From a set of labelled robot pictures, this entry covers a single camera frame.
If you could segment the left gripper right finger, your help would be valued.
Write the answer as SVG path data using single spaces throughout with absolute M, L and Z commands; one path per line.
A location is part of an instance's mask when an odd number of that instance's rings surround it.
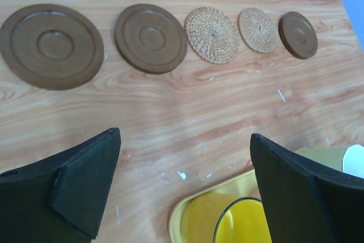
M 363 242 L 363 179 L 265 136 L 250 155 L 272 242 Z

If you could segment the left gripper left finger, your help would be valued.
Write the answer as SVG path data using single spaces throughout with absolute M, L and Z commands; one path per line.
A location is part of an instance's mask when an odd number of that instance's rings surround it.
M 1 242 L 91 242 L 121 149 L 117 127 L 1 173 Z

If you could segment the pale green mug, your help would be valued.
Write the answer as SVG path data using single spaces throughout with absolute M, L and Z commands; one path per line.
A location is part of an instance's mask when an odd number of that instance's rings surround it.
M 363 146 L 359 144 L 327 147 L 320 149 L 303 148 L 296 153 L 343 173 L 363 178 Z

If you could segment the dark brown coaster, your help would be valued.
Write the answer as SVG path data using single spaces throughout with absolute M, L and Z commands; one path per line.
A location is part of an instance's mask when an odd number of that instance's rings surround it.
M 290 11 L 284 14 L 278 29 L 283 45 L 294 57 L 305 60 L 316 54 L 318 39 L 315 29 L 301 13 Z
M 41 3 L 23 7 L 1 26 L 1 55 L 21 80 L 67 90 L 92 80 L 104 61 L 96 26 L 80 12 Z

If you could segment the woven rattan coaster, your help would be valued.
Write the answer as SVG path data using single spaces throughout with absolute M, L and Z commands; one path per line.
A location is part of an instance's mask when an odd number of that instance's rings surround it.
M 212 64 L 227 64 L 238 52 L 237 29 L 218 9 L 199 7 L 185 20 L 185 33 L 199 57 Z
M 262 10 L 244 9 L 238 17 L 240 35 L 253 51 L 272 53 L 278 47 L 278 35 L 275 23 Z

